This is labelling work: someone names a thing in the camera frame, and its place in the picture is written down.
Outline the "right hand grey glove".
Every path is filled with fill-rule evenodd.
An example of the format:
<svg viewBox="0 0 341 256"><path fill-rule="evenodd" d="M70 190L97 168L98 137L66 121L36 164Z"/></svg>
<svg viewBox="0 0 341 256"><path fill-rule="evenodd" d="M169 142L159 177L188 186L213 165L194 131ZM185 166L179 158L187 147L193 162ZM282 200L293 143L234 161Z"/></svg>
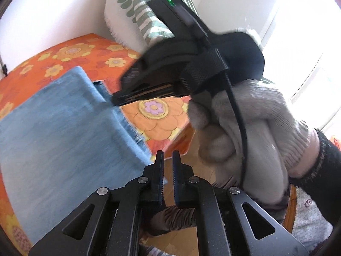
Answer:
<svg viewBox="0 0 341 256"><path fill-rule="evenodd" d="M297 120L291 105L272 84L246 80L232 89L247 134L247 162L225 92L194 95L188 106L199 139L201 161L214 169L216 186L240 186L263 204L284 197L289 179L299 179L315 163L320 142L315 129Z"/></svg>

